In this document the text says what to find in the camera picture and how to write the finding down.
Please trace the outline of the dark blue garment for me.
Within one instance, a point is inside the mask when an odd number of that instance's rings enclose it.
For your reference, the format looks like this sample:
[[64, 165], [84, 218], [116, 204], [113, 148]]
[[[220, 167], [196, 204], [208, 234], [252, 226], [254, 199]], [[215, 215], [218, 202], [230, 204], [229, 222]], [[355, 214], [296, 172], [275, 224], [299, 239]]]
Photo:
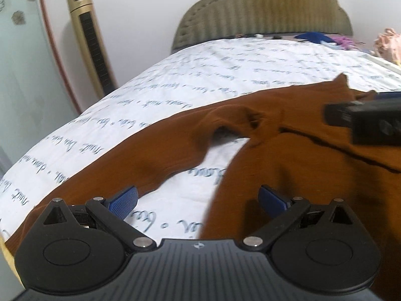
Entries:
[[332, 39], [331, 37], [320, 33], [320, 32], [307, 32], [307, 33], [303, 33], [303, 34], [299, 34], [297, 36], [294, 37], [295, 39], [301, 39], [304, 41], [310, 41], [314, 44], [321, 44], [321, 42], [325, 42], [325, 43], [334, 43], [334, 39]]

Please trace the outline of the frosted glass door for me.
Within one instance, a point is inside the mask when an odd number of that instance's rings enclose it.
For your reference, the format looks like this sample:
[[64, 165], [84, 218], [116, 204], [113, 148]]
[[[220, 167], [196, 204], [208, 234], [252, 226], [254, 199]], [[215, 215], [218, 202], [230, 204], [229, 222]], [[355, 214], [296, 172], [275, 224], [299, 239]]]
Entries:
[[1, 173], [77, 111], [57, 69], [39, 0], [1, 0]]

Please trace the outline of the light blue garment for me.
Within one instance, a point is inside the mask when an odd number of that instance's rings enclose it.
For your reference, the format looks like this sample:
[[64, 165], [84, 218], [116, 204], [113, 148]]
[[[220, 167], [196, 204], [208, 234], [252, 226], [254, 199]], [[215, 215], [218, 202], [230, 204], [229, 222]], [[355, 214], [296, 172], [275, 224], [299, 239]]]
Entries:
[[333, 49], [333, 50], [340, 50], [341, 49], [341, 46], [339, 46], [335, 41], [332, 41], [332, 42], [320, 41], [320, 44], [322, 46], [326, 46], [326, 47], [328, 47], [330, 49]]

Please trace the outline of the brown knit sweater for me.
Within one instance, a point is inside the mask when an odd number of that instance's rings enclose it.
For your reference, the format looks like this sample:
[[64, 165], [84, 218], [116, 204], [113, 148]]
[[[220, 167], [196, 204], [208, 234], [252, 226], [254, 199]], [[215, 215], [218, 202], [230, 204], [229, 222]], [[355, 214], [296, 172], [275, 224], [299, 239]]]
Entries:
[[267, 217], [256, 196], [261, 185], [281, 195], [322, 204], [344, 198], [381, 250], [373, 291], [400, 299], [400, 150], [352, 145], [345, 128], [324, 124], [327, 103], [368, 101], [374, 92], [351, 90], [347, 77], [263, 90], [178, 113], [115, 146], [43, 196], [6, 241], [15, 253], [54, 197], [81, 204], [135, 186], [151, 192], [174, 174], [198, 166], [216, 132], [247, 138], [227, 167], [201, 232], [204, 239], [242, 239]]

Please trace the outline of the olive green upholstered headboard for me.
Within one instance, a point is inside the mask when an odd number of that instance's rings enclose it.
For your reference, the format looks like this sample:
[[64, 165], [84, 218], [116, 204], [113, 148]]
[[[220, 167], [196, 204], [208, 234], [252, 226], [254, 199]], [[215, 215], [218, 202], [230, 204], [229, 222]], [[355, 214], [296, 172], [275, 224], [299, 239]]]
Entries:
[[338, 0], [200, 0], [183, 15], [171, 50], [238, 35], [309, 31], [353, 34], [350, 18]]

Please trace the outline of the purple garment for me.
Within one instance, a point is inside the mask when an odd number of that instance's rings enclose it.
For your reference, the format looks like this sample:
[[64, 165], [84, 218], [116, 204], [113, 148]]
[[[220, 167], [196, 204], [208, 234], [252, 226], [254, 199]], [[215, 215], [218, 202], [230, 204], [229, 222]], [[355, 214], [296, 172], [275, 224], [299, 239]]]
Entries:
[[359, 50], [360, 48], [357, 46], [355, 41], [347, 36], [342, 35], [334, 35], [331, 36], [332, 40], [341, 47], [343, 50]]

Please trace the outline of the gold tower fan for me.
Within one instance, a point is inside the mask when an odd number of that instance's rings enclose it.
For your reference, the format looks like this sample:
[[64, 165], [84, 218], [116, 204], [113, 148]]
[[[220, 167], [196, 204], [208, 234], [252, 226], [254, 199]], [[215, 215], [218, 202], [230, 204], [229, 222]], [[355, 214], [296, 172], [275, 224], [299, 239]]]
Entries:
[[67, 0], [72, 28], [94, 90], [102, 98], [117, 89], [92, 0]]

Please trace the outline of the pink clothes pile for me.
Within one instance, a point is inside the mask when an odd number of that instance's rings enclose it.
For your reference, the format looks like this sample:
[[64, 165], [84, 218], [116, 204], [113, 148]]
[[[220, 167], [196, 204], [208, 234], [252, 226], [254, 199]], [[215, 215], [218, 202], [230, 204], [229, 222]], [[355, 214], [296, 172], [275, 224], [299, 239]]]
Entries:
[[394, 29], [386, 28], [374, 41], [374, 53], [389, 62], [400, 66], [400, 34]]

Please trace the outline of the white bedsheet with blue script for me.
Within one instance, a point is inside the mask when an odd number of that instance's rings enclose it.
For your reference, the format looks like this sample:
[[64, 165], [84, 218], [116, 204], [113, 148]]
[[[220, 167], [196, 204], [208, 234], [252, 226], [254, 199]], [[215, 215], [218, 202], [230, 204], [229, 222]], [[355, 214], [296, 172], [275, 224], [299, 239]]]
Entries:
[[221, 39], [181, 50], [43, 138], [1, 178], [1, 236], [60, 186], [146, 126], [176, 113], [344, 73], [352, 89], [400, 90], [400, 67], [359, 51], [284, 39]]

